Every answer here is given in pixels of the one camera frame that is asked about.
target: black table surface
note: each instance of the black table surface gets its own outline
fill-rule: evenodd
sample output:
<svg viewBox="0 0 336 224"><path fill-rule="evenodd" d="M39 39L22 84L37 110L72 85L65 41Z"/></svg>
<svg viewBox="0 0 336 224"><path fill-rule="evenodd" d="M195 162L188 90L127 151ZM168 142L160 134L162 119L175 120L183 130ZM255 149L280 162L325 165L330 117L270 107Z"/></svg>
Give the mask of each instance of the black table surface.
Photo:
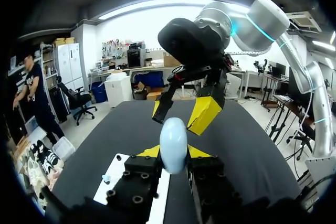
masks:
<svg viewBox="0 0 336 224"><path fill-rule="evenodd" d="M175 101L166 119L188 123L195 101ZM159 144L162 125L152 118L153 101L123 102L113 109L79 146L58 178L53 192L68 207L93 198L101 176L116 153L138 154ZM226 101L202 136L187 133L188 143L218 155L225 173L244 203L267 196L271 202L296 197L299 186L272 140L237 102ZM46 215L58 221L49 205ZM164 223L197 223L186 172L171 176Z"/></svg>

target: yellow tab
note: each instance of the yellow tab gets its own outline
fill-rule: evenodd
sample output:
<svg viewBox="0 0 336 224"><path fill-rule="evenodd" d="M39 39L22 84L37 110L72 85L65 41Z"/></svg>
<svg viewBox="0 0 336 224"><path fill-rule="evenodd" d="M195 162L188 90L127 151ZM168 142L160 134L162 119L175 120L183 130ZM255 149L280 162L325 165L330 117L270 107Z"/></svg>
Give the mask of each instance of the yellow tab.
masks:
<svg viewBox="0 0 336 224"><path fill-rule="evenodd" d="M157 145L153 148L145 149L143 153L140 153L137 156L139 156L139 157L146 157L146 156L157 157L158 154L159 154L159 150L160 150L160 145Z"/></svg>
<svg viewBox="0 0 336 224"><path fill-rule="evenodd" d="M188 145L188 150L190 153L191 158L196 158L196 157L211 157L211 155L200 151L199 149L196 149L195 147L192 147L191 145Z"/></svg>
<svg viewBox="0 0 336 224"><path fill-rule="evenodd" d="M201 135L221 110L222 108L212 97L196 98L187 129Z"/></svg>
<svg viewBox="0 0 336 224"><path fill-rule="evenodd" d="M153 115L152 115L152 117L154 117L154 115L155 115L155 113L156 113L156 110L157 110L157 108L159 107L159 104L160 104L160 101L159 101L159 100L155 101L154 111L153 111Z"/></svg>

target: white bin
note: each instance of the white bin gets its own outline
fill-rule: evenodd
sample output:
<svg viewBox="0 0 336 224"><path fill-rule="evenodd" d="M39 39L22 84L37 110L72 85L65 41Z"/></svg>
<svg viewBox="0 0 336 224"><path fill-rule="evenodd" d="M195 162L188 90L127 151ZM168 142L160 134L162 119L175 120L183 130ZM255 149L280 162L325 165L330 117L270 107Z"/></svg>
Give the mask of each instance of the white bin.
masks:
<svg viewBox="0 0 336 224"><path fill-rule="evenodd" d="M61 137L52 147L52 151L65 162L75 152L75 147L66 137Z"/></svg>
<svg viewBox="0 0 336 224"><path fill-rule="evenodd" d="M132 87L130 77L124 77L117 81L106 81L105 90L110 106L116 107L119 103L124 101L132 101Z"/></svg>

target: robotic arm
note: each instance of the robotic arm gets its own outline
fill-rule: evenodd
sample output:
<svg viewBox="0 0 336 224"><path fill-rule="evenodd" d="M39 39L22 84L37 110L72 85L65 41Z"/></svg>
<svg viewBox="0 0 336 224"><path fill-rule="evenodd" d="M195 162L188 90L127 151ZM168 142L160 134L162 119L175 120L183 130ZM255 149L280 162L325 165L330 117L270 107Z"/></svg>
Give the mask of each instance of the robotic arm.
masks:
<svg viewBox="0 0 336 224"><path fill-rule="evenodd" d="M161 46L182 64L168 81L168 92L155 102L153 119L160 123L172 106L176 88L185 82L207 77L205 87L198 91L188 130L201 135L224 106L226 73L233 60L225 53L232 37L241 54L257 56L266 53L276 42L288 60L302 94L313 92L312 99L316 139L313 157L329 157L333 148L331 110L321 69L316 62L303 66L288 38L289 19L271 0L255 0L246 15L237 15L227 4L206 5L194 22L177 18L159 33Z"/></svg>

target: office chair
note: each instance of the office chair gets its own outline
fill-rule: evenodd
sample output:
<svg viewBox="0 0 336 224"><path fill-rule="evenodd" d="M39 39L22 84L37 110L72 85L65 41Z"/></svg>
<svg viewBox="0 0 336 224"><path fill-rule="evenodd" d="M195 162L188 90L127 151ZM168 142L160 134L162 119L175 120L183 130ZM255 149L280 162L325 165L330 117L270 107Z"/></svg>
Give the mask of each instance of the office chair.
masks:
<svg viewBox="0 0 336 224"><path fill-rule="evenodd" d="M79 125L79 119L83 114L90 114L92 119L95 119L94 115L89 112L90 109L95 109L97 111L97 108L95 106L92 107L87 107L86 103L91 101L91 96L89 94L82 94L84 90L81 90L83 87L77 88L76 91L74 92L72 89L68 89L63 83L62 83L62 78L61 76L56 77L57 80L57 85L59 88L62 90L62 92L68 97L69 99L69 107L71 110L75 110L77 108L80 108L76 114L74 114L74 118L76 119L76 124L77 126Z"/></svg>
<svg viewBox="0 0 336 224"><path fill-rule="evenodd" d="M304 148L305 145L308 146L310 152L313 153L313 149L311 148L311 145L310 145L309 141L311 139L313 139L315 141L315 130L313 130L309 125L303 124L302 125L302 130L300 130L298 132L296 137L294 137L294 136L290 136L286 140L286 142L288 144L292 138L300 140L302 142L301 143L302 147L301 147L301 150L300 150L300 154L299 154L299 156L296 157L296 160L299 161L301 159L301 155L303 153L303 148Z"/></svg>

